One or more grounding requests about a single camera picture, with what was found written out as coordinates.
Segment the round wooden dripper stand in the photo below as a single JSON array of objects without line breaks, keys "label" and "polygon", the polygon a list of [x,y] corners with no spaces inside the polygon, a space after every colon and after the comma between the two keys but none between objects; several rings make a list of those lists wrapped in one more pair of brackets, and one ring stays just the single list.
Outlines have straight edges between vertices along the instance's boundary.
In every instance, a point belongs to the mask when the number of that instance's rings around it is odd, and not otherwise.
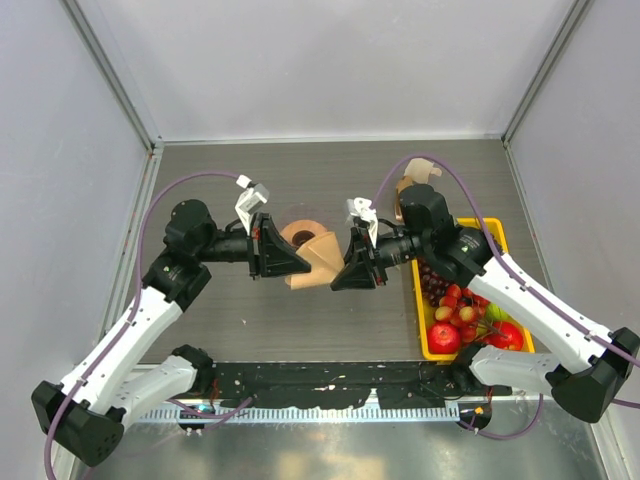
[{"label": "round wooden dripper stand", "polygon": [[310,220],[295,220],[280,230],[280,235],[294,248],[301,247],[304,243],[326,233],[328,229],[321,223]]}]

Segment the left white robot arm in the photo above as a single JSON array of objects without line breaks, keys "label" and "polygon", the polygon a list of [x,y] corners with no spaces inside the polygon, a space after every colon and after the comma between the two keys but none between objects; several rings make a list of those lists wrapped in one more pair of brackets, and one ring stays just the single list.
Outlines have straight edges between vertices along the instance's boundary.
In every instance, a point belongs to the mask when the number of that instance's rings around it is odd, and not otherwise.
[{"label": "left white robot arm", "polygon": [[174,207],[164,244],[132,303],[96,348],[59,383],[43,381],[32,393],[48,440],[89,467],[106,460],[129,426],[157,404],[183,393],[201,398],[212,390],[212,359],[189,345],[174,349],[160,366],[132,382],[126,380],[207,285],[208,264],[245,262],[252,278],[311,270],[269,214],[251,215],[248,227],[221,230],[207,206],[195,199]]}]

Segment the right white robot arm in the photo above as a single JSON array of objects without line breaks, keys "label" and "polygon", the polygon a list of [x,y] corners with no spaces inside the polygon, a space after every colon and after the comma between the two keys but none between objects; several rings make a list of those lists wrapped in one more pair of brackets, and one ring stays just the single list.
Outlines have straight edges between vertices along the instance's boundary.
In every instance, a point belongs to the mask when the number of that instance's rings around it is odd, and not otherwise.
[{"label": "right white robot arm", "polygon": [[460,225],[431,186],[405,188],[399,205],[402,225],[381,235],[372,201],[347,200],[350,244],[331,289],[375,289],[386,283],[388,268],[422,259],[444,279],[503,309],[549,350],[527,354],[492,345],[468,347],[452,370],[459,391],[509,386],[550,396],[575,418],[598,422],[639,365],[638,334],[626,327],[611,330],[568,306],[498,250],[485,223]]}]

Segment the brown paper coffee filter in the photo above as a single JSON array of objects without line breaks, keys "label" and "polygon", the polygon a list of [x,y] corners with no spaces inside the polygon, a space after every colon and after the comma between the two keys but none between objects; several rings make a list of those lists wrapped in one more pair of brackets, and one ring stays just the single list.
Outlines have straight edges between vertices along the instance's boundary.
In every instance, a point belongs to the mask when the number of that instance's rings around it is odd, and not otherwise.
[{"label": "brown paper coffee filter", "polygon": [[308,240],[296,254],[311,265],[308,273],[298,273],[285,278],[292,290],[329,285],[345,263],[334,232],[326,232]]}]

